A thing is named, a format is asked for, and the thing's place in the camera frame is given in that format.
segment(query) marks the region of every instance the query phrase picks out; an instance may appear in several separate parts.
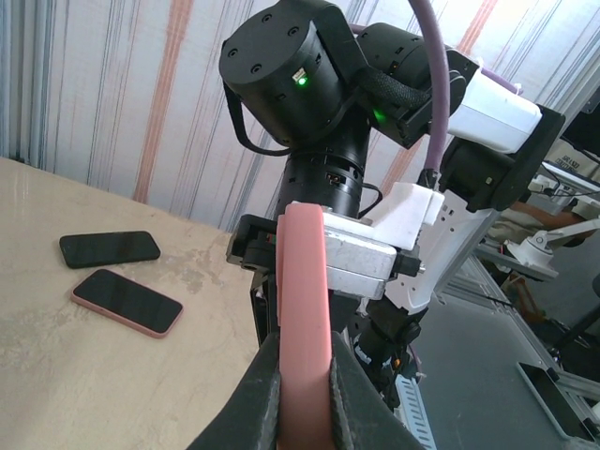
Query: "white motor housing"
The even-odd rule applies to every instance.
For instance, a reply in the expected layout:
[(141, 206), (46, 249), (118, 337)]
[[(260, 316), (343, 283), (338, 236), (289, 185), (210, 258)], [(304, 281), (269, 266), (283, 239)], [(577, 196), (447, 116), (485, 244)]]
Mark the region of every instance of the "white motor housing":
[(448, 133), (512, 154), (527, 141), (541, 118), (537, 105), (508, 91), (479, 69), (462, 103), (450, 116)]

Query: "pink phone case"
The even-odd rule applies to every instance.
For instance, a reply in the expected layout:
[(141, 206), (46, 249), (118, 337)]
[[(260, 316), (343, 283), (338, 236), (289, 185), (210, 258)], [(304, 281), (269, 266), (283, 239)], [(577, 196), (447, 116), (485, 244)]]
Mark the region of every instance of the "pink phone case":
[(175, 317), (175, 319), (172, 321), (171, 326), (169, 326), (167, 331), (165, 331), (164, 333), (157, 333), (156, 331), (146, 328), (145, 326), (142, 326), (139, 323), (132, 322), (129, 319), (124, 318), (123, 316), (119, 316), (118, 314), (115, 314), (114, 312), (109, 311), (108, 309), (99, 307), (98, 305), (95, 305), (92, 302), (88, 302), (84, 298), (81, 298), (81, 297), (75, 295), (76, 289), (77, 289), (77, 286), (71, 292), (71, 300), (73, 302), (75, 302), (76, 304), (81, 305), (82, 307), (91, 309), (91, 310), (97, 312), (98, 314), (102, 314), (103, 316), (106, 316), (109, 319), (113, 319), (114, 321), (122, 323), (123, 325), (128, 326), (129, 328), (133, 328), (134, 330), (139, 331), (140, 333), (144, 333), (145, 335), (149, 336), (150, 338), (161, 339), (161, 338), (164, 338), (165, 336), (167, 336), (173, 329), (173, 326), (177, 323), (177, 321), (181, 317), (181, 313), (184, 312), (183, 305), (181, 305), (179, 302), (176, 302), (176, 303), (179, 303), (179, 305), (181, 305), (181, 310), (179, 311), (179, 314), (177, 314), (177, 317)]

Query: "phone screen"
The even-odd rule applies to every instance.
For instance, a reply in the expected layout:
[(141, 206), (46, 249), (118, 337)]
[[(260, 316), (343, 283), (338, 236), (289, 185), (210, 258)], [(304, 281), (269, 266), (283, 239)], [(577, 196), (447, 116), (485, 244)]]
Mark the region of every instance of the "phone screen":
[(183, 309), (179, 302), (106, 269), (85, 279), (73, 295), (159, 334), (169, 330)]
[(539, 396), (546, 403), (547, 408), (561, 426), (562, 431), (568, 436), (593, 442), (592, 434), (579, 420), (548, 374), (540, 367), (523, 363), (519, 364)]
[(160, 256), (149, 232), (73, 234), (61, 237), (59, 245), (65, 263), (72, 269), (149, 261)]

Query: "striped curtain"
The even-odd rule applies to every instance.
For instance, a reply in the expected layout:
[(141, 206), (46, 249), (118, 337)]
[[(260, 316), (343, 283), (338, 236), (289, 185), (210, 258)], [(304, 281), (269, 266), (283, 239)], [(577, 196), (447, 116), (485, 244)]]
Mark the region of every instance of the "striped curtain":
[[(221, 42), (272, 0), (0, 0), (0, 154), (231, 230), (269, 215), (284, 158), (245, 150)], [(419, 33), (406, 0), (339, 0), (349, 22)], [(597, 0), (432, 0), (448, 45), (573, 117), (600, 80)], [(250, 138), (277, 148), (251, 116)], [(377, 132), (367, 180), (414, 180), (428, 139)], [(364, 203), (372, 200), (365, 194)]]

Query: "pink object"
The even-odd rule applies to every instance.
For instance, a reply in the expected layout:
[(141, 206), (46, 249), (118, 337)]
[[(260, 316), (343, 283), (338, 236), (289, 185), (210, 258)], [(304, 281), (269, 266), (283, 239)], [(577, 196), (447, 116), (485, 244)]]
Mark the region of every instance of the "pink object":
[(281, 326), (277, 447), (334, 449), (325, 238), (323, 211), (317, 204), (290, 204), (278, 219), (277, 310)]
[[(106, 269), (99, 269), (99, 270), (105, 270), (106, 272), (111, 272), (110, 270), (106, 270)], [(119, 322), (119, 323), (123, 324), (124, 326), (128, 326), (129, 328), (132, 328), (132, 329), (134, 329), (136, 331), (139, 331), (140, 333), (143, 333), (143, 334), (149, 336), (150, 338), (161, 339), (161, 338), (166, 337), (171, 332), (171, 330), (173, 329), (173, 326), (177, 323), (177, 321), (181, 317), (181, 313), (184, 310), (183, 305), (181, 305), (179, 302), (176, 302), (175, 300), (169, 299), (169, 300), (173, 301), (174, 303), (176, 303), (177, 305), (179, 305), (180, 310), (179, 310), (179, 313), (177, 314), (177, 316), (171, 322), (171, 325), (169, 325), (169, 328), (167, 328), (167, 330), (165, 332), (159, 333), (159, 332), (157, 332), (155, 330), (151, 330), (150, 328), (147, 328), (147, 327), (145, 327), (145, 326), (143, 326), (143, 325), (141, 325), (141, 324), (139, 324), (137, 322), (134, 322), (134, 321), (131, 321), (129, 319), (126, 319), (125, 317), (117, 314), (116, 312), (109, 311), (108, 309), (106, 309), (104, 307), (101, 307), (101, 306), (99, 306), (99, 305), (97, 305), (97, 304), (95, 304), (93, 302), (90, 302), (89, 300), (87, 300), (87, 299), (85, 299), (85, 298), (80, 297), (79, 295), (77, 295), (75, 293), (77, 291), (77, 288), (80, 285), (84, 284), (84, 282), (86, 280), (87, 280), (87, 278), (84, 281), (82, 281), (77, 287), (75, 287), (73, 289), (73, 291), (71, 292), (71, 300), (73, 302), (75, 302), (78, 305), (81, 305), (82, 307), (91, 309), (92, 311), (97, 312), (98, 314), (101, 314), (101, 315), (103, 315), (105, 317), (108, 317), (109, 319), (113, 319), (114, 321)], [(135, 281), (132, 281), (132, 280), (129, 280), (129, 281), (131, 283), (133, 283), (133, 284), (138, 284)]]

